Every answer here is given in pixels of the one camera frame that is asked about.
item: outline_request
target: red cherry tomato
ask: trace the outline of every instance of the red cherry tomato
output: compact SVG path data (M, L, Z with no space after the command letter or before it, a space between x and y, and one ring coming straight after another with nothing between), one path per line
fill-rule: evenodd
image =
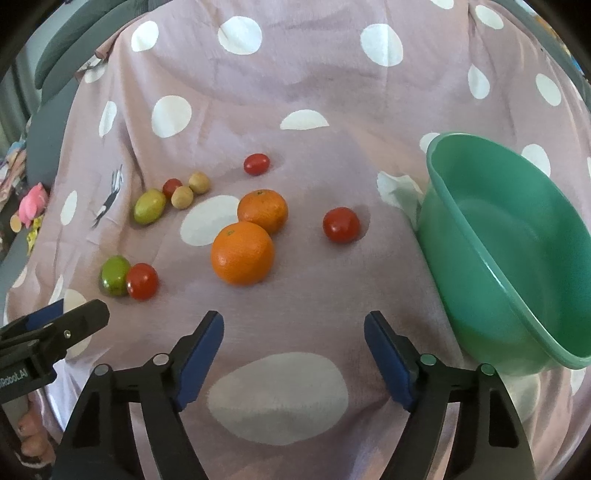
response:
M167 180L164 186L162 187L162 193L164 196L170 200L173 197L173 193L176 189L183 186L183 182L179 179L170 179Z
M355 212L347 207L329 211L322 222L324 233L333 242L348 244L359 236L361 225Z
M255 153L247 157L244 161L244 171L249 175L256 177L269 170L271 160L264 153Z
M135 300L148 300L158 290L158 274L152 265L138 263L127 272L127 292Z

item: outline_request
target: polka dot fabric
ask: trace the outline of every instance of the polka dot fabric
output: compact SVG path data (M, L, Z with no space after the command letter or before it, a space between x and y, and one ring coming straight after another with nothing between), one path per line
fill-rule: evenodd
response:
M139 365L217 309L225 341L183 414L208 474L379 476L407 417L363 341L367 312L382 310L420 352L472 365L413 232L429 144L446 131L501 142L545 172L591 225L589 115L558 65L486 0L412 8L403 0L306 8L222 0L216 9L170 2L124 28L99 49L104 60L80 73L43 230L6 316L58 299L74 308L100 298L111 309L108 328L56 367L44 401L58 431L88 365ZM242 162L257 152L271 168L250 177ZM212 179L211 192L147 228L133 223L145 189L195 170ZM274 236L275 264L261 284L229 287L211 269L210 245L236 221L239 199L263 188L290 208ZM336 206L355 210L362 224L346 248L322 233ZM161 287L152 300L98 289L100 267L115 254L154 266ZM591 420L590 385L566 369L504 380L542 477ZM443 478L453 420L434 480ZM145 437L138 443L147 455Z

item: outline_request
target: green tomato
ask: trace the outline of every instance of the green tomato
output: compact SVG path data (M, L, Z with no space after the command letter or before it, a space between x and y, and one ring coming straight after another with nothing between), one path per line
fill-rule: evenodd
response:
M100 272L103 288L116 297L127 295L126 278L130 268L131 264L121 255L108 259Z

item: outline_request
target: yellow-green tomato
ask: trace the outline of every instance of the yellow-green tomato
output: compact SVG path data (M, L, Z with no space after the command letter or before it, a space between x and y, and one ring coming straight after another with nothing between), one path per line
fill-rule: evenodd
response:
M109 295L122 297L127 295L127 273L131 265L125 257L116 255L108 259L100 272L103 288Z
M140 225L149 225L160 218L165 206L164 193L157 189L149 189L135 202L134 219Z

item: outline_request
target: blue gripper pad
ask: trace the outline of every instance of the blue gripper pad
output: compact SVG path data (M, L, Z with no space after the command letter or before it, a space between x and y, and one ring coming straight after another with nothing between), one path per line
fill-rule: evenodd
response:
M37 330L48 323L54 321L56 318L61 317L64 315L64 301L58 300L51 305L48 305L41 310L37 310L36 312L31 313L27 317L27 322L25 324L25 328L27 331L32 332L33 330Z
M197 399L209 367L222 343L223 332L223 317L216 313L181 371L175 399L178 411L183 411L189 403Z
M417 401L414 388L419 372L416 364L419 358L417 351L410 340L394 333L380 312L367 315L363 329L365 342L374 356L390 396L405 410L412 411Z

